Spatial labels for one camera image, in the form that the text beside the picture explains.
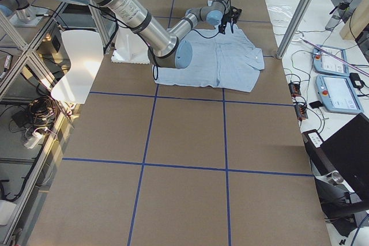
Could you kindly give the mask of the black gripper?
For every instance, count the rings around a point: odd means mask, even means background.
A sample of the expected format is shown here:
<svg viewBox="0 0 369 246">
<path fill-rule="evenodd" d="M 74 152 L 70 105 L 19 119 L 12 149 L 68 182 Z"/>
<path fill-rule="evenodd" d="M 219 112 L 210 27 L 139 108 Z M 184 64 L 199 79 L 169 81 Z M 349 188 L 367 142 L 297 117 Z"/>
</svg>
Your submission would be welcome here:
<svg viewBox="0 0 369 246">
<path fill-rule="evenodd" d="M 234 32 L 233 29 L 233 8 L 230 7 L 229 12 L 224 14 L 221 23 L 219 24 L 219 33 L 225 33 L 227 24 L 230 24 L 231 32 Z"/>
</svg>

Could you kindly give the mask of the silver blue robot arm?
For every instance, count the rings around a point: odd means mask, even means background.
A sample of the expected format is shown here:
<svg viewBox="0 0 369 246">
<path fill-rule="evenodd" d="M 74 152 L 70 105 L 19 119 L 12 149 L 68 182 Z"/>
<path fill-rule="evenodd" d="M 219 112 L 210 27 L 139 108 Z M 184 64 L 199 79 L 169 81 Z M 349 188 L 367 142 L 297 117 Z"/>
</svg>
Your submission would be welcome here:
<svg viewBox="0 0 369 246">
<path fill-rule="evenodd" d="M 110 9 L 133 33 L 148 46 L 148 58 L 157 67 L 184 69 L 192 60 L 193 49 L 185 36 L 201 21 L 217 26 L 221 33 L 230 21 L 231 0 L 213 0 L 211 5 L 189 9 L 186 15 L 165 30 L 138 0 L 60 0 L 77 5 L 95 1 Z"/>
</svg>

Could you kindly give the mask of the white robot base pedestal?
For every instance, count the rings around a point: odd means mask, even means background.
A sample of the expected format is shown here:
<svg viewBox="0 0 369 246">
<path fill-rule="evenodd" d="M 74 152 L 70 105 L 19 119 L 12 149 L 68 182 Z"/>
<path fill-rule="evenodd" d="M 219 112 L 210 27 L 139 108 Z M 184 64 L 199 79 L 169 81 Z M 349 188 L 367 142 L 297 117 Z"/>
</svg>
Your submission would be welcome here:
<svg viewBox="0 0 369 246">
<path fill-rule="evenodd" d="M 148 65 L 148 47 L 131 30 L 119 27 L 112 62 Z"/>
</svg>

